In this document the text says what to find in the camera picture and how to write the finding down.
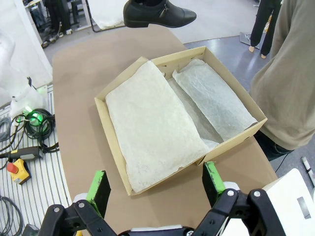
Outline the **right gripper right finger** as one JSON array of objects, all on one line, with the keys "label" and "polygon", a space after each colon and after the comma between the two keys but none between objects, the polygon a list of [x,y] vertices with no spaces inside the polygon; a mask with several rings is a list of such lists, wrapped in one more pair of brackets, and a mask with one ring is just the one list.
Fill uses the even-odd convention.
[{"label": "right gripper right finger", "polygon": [[281,234],[281,222],[265,190],[245,194],[225,187],[212,161],[203,163],[202,183],[211,209],[194,230],[195,236],[218,236],[231,219],[241,219],[251,236]]}]

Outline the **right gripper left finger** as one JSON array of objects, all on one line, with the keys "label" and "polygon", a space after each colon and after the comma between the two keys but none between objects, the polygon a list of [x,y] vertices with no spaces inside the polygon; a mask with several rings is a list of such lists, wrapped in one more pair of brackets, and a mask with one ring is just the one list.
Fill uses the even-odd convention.
[{"label": "right gripper left finger", "polygon": [[97,171],[86,199],[65,208],[48,207],[40,228],[42,236],[73,236],[87,230],[92,236],[114,236],[116,233],[104,220],[111,188],[105,171]]}]

